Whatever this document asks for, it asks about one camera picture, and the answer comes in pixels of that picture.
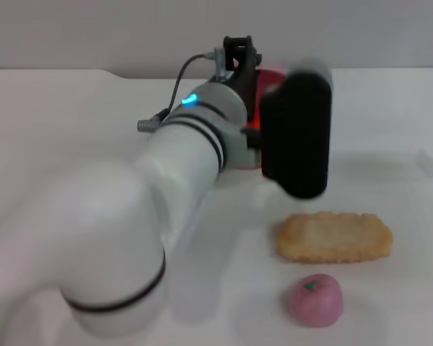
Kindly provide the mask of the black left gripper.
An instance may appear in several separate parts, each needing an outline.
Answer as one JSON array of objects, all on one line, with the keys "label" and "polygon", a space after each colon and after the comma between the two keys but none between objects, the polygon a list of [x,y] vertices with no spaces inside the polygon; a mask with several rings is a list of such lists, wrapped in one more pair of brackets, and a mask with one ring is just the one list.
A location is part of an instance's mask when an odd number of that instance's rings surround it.
[{"label": "black left gripper", "polygon": [[257,67],[263,56],[253,47],[251,36],[230,37],[223,40],[224,64],[227,70],[236,70],[233,89],[239,94],[247,110],[247,121],[255,114]]}]

